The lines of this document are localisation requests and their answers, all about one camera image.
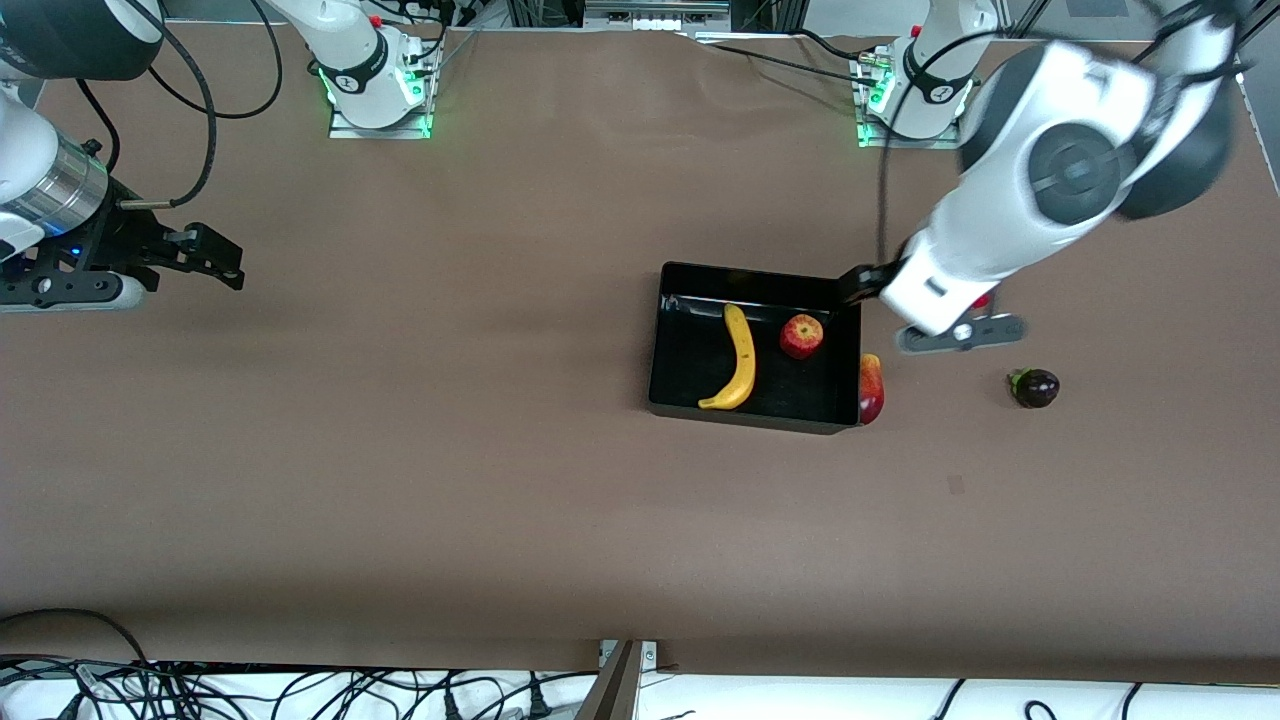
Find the yellow banana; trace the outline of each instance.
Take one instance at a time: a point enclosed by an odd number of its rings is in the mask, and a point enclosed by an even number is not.
[[[730,337],[733,338],[733,355],[737,357],[737,369],[716,397],[699,400],[698,406],[703,410],[732,410],[746,402],[755,388],[755,343],[751,342],[751,327],[746,323],[746,315],[737,305],[724,305],[724,325]]]

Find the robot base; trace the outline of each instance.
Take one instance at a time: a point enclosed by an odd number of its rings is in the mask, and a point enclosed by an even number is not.
[[[411,38],[413,47],[421,50],[421,40]],[[444,55],[443,42],[436,42],[430,55],[410,67],[410,72],[421,77],[407,77],[404,88],[413,95],[421,95],[422,102],[412,108],[398,122],[384,128],[365,128],[353,124],[343,114],[333,108],[329,118],[329,137],[334,140],[426,140],[431,137],[431,127],[435,122],[435,97],[440,88],[442,56]],[[333,94],[329,94],[329,105],[334,105]]]
[[[883,94],[892,85],[892,73],[888,72],[888,56],[892,49],[888,45],[877,45],[876,50],[863,53],[858,60],[849,61],[849,73],[858,78],[870,78],[877,86],[850,83],[854,88],[854,114],[858,120],[858,146],[883,147],[890,138],[888,126],[876,117],[870,108],[873,102],[883,102]],[[960,105],[964,113],[964,104]],[[937,137],[928,140],[908,140],[904,137],[892,138],[893,147],[915,147],[920,150],[955,150],[960,147],[960,126],[952,122],[951,126]]]

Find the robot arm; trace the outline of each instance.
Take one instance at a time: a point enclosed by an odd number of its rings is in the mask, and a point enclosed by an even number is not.
[[[157,0],[134,1],[161,17]],[[387,127],[424,102],[421,40],[378,27],[358,0],[266,1],[302,33],[352,124]],[[238,246],[122,208],[136,196],[6,85],[133,79],[160,44],[131,0],[0,0],[0,311],[133,307],[157,287],[151,266],[243,286]]]
[[[320,64],[334,106],[353,126],[384,128],[426,100],[421,38],[375,27],[360,0],[266,0]]]
[[[922,140],[942,135],[973,88],[973,72],[989,38],[960,45],[927,70],[922,69],[952,41],[995,31],[997,23],[991,0],[931,0],[919,35],[900,37],[890,45],[892,82],[868,110],[904,137]]]
[[[959,187],[908,241],[881,299],[941,334],[1002,279],[1112,213],[1147,218],[1203,193],[1233,133],[1226,87],[1208,77],[1234,58],[1243,15],[1230,0],[1175,15],[1151,68],[1065,42],[1005,63],[961,119]]]

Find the red apple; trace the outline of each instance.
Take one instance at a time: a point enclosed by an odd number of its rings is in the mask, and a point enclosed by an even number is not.
[[[864,425],[869,425],[884,409],[884,375],[881,373],[879,357],[870,352],[863,354],[861,380],[858,383],[858,415]]]
[[[782,337],[778,342],[782,345],[782,352],[796,360],[804,360],[822,345],[822,323],[809,315],[796,315],[782,325]]]

